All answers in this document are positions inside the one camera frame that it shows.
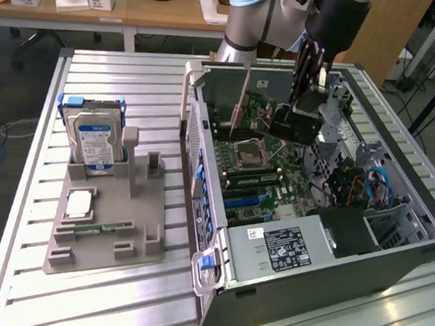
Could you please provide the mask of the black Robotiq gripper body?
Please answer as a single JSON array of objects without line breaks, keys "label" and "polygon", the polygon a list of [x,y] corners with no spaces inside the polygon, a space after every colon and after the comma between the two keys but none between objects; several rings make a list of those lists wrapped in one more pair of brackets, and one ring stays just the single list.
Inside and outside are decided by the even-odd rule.
[{"label": "black Robotiq gripper body", "polygon": [[370,9],[371,0],[312,0],[305,30],[324,50],[324,62],[350,48]]}]

